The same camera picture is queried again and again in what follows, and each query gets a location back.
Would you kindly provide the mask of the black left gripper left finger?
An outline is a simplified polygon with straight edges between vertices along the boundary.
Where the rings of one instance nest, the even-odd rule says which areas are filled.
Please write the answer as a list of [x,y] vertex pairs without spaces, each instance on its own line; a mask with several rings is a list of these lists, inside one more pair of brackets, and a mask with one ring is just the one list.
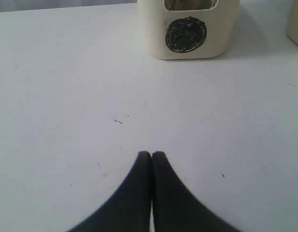
[[140,151],[127,176],[94,213],[71,232],[148,232],[153,195],[151,155]]

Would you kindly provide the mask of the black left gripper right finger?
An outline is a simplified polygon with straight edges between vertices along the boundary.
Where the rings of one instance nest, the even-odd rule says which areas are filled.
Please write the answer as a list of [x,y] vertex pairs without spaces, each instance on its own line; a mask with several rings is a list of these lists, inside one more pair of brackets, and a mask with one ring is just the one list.
[[237,232],[206,208],[182,183],[162,151],[152,154],[156,232]]

